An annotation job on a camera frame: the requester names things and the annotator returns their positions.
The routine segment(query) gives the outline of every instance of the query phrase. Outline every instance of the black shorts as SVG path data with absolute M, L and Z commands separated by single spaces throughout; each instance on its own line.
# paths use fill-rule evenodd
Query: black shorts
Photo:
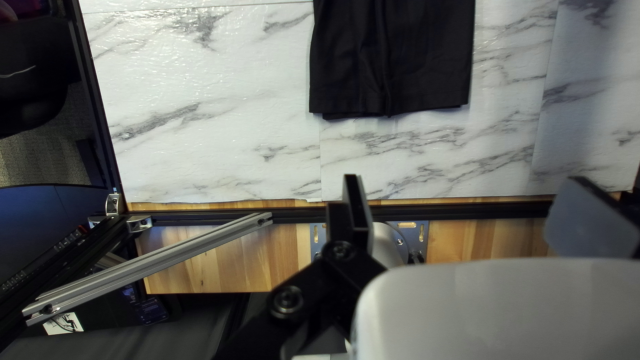
M 314 0 L 309 111 L 326 120 L 468 103 L 475 0 Z

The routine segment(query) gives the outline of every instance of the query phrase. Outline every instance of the wooden board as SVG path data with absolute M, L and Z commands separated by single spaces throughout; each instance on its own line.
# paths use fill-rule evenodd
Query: wooden board
M 310 245 L 298 241 L 298 228 L 279 224 L 216 247 L 145 278 L 148 293 L 227 293 L 269 291 L 310 263 Z M 210 231 L 214 226 L 155 227 L 138 239 L 146 254 Z
M 441 197 L 428 199 L 385 199 L 369 200 L 370 205 L 398 205 L 398 204 L 439 204 L 460 202 L 493 202 L 493 201 L 535 201 L 552 200 L 553 195 L 534 196 L 494 196 L 494 197 Z M 127 204 L 131 211 L 161 211 L 161 210 L 197 210 L 197 209 L 243 209 L 243 208 L 297 208 L 304 206 L 325 206 L 326 202 L 307 202 L 301 199 L 276 199 L 276 200 L 244 200 L 232 202 L 205 202 L 205 203 L 155 203 L 155 202 L 130 202 Z
M 439 220 L 429 226 L 428 263 L 547 256 L 544 219 Z M 213 226 L 156 227 L 139 254 Z M 148 293 L 269 291 L 310 263 L 308 224 L 271 225 L 145 278 Z

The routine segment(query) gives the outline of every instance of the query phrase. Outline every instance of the marble wall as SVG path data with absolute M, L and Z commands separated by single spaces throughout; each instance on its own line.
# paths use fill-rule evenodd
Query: marble wall
M 311 2 L 81 5 L 129 201 L 622 190 L 640 160 L 633 0 L 477 0 L 470 105 L 337 122 L 307 113 Z

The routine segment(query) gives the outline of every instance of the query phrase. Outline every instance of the silver aluminum bar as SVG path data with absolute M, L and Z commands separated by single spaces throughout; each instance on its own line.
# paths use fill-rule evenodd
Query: silver aluminum bar
M 71 282 L 41 294 L 35 302 L 22 310 L 28 326 L 51 318 L 61 311 L 95 299 L 121 286 L 164 270 L 205 251 L 271 225 L 271 213 L 253 213 L 221 225 L 208 233 L 157 249 L 108 268 L 99 273 Z

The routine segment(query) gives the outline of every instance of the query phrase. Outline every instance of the black chair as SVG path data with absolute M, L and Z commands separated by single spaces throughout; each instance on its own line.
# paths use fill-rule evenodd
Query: black chair
M 68 20 L 53 13 L 0 24 L 0 138 L 53 119 L 80 80 Z

